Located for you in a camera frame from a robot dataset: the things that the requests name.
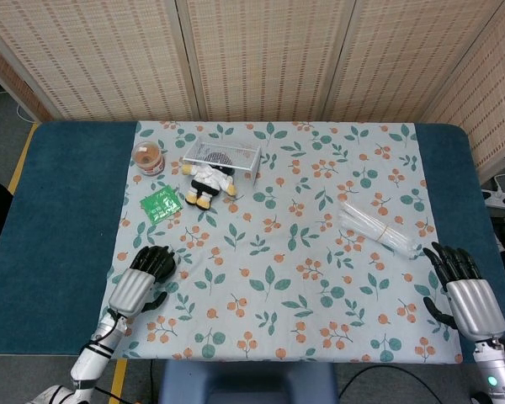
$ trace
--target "black robotic finger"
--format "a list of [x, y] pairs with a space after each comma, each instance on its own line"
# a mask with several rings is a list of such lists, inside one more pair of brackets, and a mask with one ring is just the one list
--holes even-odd
[[168, 296], [167, 292], [161, 292], [154, 301], [146, 303], [144, 307], [142, 307], [141, 312], [157, 309], [165, 301], [167, 296]]
[[433, 242], [432, 247], [438, 252], [439, 257], [444, 263], [445, 271], [447, 272], [447, 277], [449, 280], [460, 280], [461, 276], [456, 269], [450, 255], [441, 247], [438, 243]]
[[425, 307], [427, 308], [428, 312], [434, 319], [437, 321], [446, 324], [447, 326], [453, 328], [454, 330], [457, 329], [455, 318], [450, 316], [449, 314], [444, 314], [440, 310], [438, 310], [438, 307], [434, 304], [432, 299], [429, 297], [423, 297], [423, 303]]
[[438, 258], [438, 256], [432, 251], [429, 250], [428, 248], [424, 248], [423, 252], [425, 255], [428, 257], [428, 259], [432, 262], [432, 265], [434, 266], [434, 270], [436, 271], [436, 274], [438, 275], [439, 282], [441, 285], [444, 287], [445, 290], [445, 285], [450, 282], [452, 279], [449, 279], [449, 276], [447, 274], [447, 271], [445, 271], [445, 266], [441, 262], [441, 260]]
[[155, 276], [157, 282], [164, 282], [167, 280], [176, 269], [176, 263], [174, 262], [174, 252], [166, 253], [164, 259], [157, 263], [154, 270], [153, 276]]
[[141, 250], [136, 254], [135, 258], [133, 259], [130, 268], [139, 269], [142, 266], [142, 264], [146, 261], [149, 251], [150, 248], [148, 246], [141, 248]]
[[462, 276], [462, 279], [472, 279], [473, 275], [468, 270], [464, 257], [462, 257], [460, 253], [456, 251], [454, 248], [445, 246], [444, 249], [452, 257], [454, 265], [458, 269], [458, 272]]
[[139, 270], [150, 274], [152, 269], [154, 268], [155, 263], [157, 262], [157, 260], [161, 255], [161, 250], [162, 247], [159, 246], [150, 247], [150, 251], [147, 254], [146, 261], [142, 263]]
[[156, 276], [157, 269], [161, 263], [164, 262], [165, 257], [168, 255], [168, 247], [154, 246], [151, 249], [153, 250], [153, 254], [151, 256], [150, 262], [147, 264], [146, 272], [153, 276]]
[[470, 276], [472, 279], [482, 279], [481, 273], [479, 272], [479, 269], [477, 268], [477, 264], [473, 257], [464, 249], [459, 248], [457, 252], [464, 258], [465, 260], [465, 267], [470, 273]]

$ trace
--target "stuffed toy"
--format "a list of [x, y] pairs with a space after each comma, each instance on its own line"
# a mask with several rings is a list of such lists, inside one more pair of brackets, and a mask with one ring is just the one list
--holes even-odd
[[218, 165], [231, 165], [231, 159], [224, 153], [213, 152], [206, 160], [210, 163], [184, 164], [182, 166], [183, 174], [194, 176], [191, 188], [185, 196], [185, 202], [189, 205], [197, 205], [202, 210], [210, 208], [211, 198], [218, 195], [221, 189], [230, 196], [236, 195], [236, 187], [234, 187], [234, 180], [231, 176], [234, 169]]

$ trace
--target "doll's white shirt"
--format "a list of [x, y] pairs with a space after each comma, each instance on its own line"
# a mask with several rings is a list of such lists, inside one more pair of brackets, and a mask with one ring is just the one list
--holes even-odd
[[191, 168], [191, 175], [194, 175], [193, 179], [195, 181], [203, 183], [217, 191], [220, 189], [226, 191], [228, 189], [228, 185], [233, 182], [231, 176], [212, 168], [208, 164], [202, 164], [201, 166], [193, 165]]

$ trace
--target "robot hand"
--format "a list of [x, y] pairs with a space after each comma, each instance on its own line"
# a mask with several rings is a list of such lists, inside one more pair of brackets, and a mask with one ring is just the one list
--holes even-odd
[[474, 403], [505, 403], [505, 319], [488, 282], [481, 277], [471, 255], [432, 243], [437, 254], [423, 252], [432, 262], [439, 282], [447, 292], [453, 316], [438, 310], [429, 297], [423, 302], [437, 321], [458, 329], [475, 343], [473, 357], [479, 366], [487, 393], [474, 394]]
[[168, 247], [143, 247], [122, 275], [110, 296], [109, 309], [71, 370], [75, 391], [54, 385], [28, 404], [88, 404], [96, 383], [125, 334], [127, 317], [158, 308], [167, 292], [148, 301], [155, 283], [167, 280], [176, 269]]
[[424, 304], [432, 317], [458, 329], [470, 341], [500, 338], [505, 332], [505, 319], [492, 288], [479, 274], [471, 255], [461, 248], [441, 247], [436, 242], [432, 246], [438, 255], [428, 248], [423, 252], [432, 262], [453, 312], [453, 316], [442, 313], [425, 297]]

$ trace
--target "green packet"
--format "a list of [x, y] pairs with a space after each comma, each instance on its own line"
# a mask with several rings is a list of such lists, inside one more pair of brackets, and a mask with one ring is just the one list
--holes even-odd
[[164, 221], [183, 208], [178, 196], [169, 185], [158, 190], [155, 194], [146, 196], [141, 200], [141, 206], [153, 225]]

